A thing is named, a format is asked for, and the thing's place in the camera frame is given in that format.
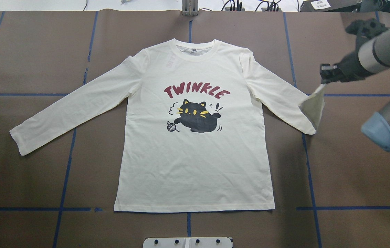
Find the red lettering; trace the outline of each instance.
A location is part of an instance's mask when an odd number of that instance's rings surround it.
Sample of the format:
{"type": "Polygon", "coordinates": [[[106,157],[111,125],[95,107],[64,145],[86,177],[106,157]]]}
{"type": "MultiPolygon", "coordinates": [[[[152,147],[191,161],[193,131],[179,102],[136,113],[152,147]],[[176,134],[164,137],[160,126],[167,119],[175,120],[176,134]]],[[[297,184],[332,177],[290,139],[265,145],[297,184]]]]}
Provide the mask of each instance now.
{"type": "Polygon", "coordinates": [[[186,92],[188,93],[190,91],[190,85],[192,84],[192,82],[188,82],[187,83],[187,88],[186,88],[186,92]]]}
{"type": "Polygon", "coordinates": [[[223,95],[225,95],[225,94],[230,94],[230,92],[228,92],[228,91],[219,91],[219,92],[215,95],[215,97],[218,98],[218,99],[220,99],[221,96],[223,96],[223,95]]]}
{"type": "Polygon", "coordinates": [[[172,86],[169,86],[165,89],[165,92],[169,95],[170,98],[173,98],[172,93],[170,92],[172,86]]]}
{"type": "Polygon", "coordinates": [[[212,87],[209,86],[209,85],[210,85],[210,83],[205,83],[204,86],[202,87],[200,93],[202,93],[202,92],[207,93],[207,90],[210,89],[210,88],[212,88],[212,87]]]}
{"type": "Polygon", "coordinates": [[[211,90],[209,91],[209,95],[211,95],[211,96],[215,95],[214,92],[217,91],[217,90],[219,90],[219,89],[220,89],[219,86],[213,87],[213,89],[211,89],[211,90]]]}
{"type": "Polygon", "coordinates": [[[201,88],[201,85],[202,85],[202,83],[193,83],[192,92],[193,92],[193,91],[198,92],[199,89],[201,88]]]}
{"type": "Polygon", "coordinates": [[[179,85],[179,87],[173,86],[173,91],[175,91],[175,93],[176,93],[177,95],[182,94],[182,92],[184,91],[184,85],[185,85],[185,84],[186,84],[185,82],[182,82],[182,83],[179,85]]]}

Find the black cat graphic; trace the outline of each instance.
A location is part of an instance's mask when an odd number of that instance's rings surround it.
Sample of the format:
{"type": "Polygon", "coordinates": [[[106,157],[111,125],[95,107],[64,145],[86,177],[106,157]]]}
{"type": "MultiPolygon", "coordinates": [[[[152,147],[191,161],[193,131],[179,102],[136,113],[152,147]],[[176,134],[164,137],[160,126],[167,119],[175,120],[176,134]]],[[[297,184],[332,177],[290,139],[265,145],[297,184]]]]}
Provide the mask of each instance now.
{"type": "Polygon", "coordinates": [[[178,110],[181,117],[176,118],[174,123],[189,127],[192,132],[205,133],[215,130],[217,120],[221,117],[219,113],[210,114],[205,108],[205,102],[189,102],[187,99],[184,99],[178,110]]]}

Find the long-sleeve t-shirt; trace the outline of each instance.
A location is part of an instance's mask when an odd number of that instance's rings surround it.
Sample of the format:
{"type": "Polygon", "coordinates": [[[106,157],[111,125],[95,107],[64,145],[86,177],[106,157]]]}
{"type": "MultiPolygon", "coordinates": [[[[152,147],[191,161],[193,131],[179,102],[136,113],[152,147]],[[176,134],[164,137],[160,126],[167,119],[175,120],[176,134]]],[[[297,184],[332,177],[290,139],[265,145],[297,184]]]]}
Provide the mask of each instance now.
{"type": "Polygon", "coordinates": [[[128,57],[10,133],[26,155],[126,97],[115,211],[274,209],[262,105],[316,133],[298,107],[307,95],[249,49],[176,39],[128,57]]]}

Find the neckline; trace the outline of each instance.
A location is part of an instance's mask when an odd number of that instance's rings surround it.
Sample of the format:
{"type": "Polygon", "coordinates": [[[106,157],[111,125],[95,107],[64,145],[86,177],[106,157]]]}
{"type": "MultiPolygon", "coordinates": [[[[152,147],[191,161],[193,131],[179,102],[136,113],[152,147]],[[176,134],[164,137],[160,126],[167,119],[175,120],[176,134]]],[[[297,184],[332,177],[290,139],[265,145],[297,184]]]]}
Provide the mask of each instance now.
{"type": "Polygon", "coordinates": [[[204,61],[216,53],[220,45],[220,41],[215,39],[207,43],[187,43],[173,38],[170,40],[169,45],[171,47],[172,52],[185,61],[204,61]],[[188,54],[184,54],[183,52],[181,52],[177,46],[186,47],[190,49],[205,49],[211,47],[212,49],[210,49],[209,52],[206,52],[202,55],[190,56],[188,54]]]}

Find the metal bracket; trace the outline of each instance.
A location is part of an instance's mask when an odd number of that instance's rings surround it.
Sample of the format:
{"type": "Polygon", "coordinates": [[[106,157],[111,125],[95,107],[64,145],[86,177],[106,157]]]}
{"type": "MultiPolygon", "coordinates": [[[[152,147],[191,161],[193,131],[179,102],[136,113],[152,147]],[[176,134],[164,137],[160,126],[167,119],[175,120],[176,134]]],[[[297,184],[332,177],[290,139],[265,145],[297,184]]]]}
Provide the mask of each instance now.
{"type": "Polygon", "coordinates": [[[197,16],[198,15],[198,0],[182,0],[182,15],[197,16]]]}
{"type": "Polygon", "coordinates": [[[233,248],[232,237],[147,238],[143,248],[233,248]]]}

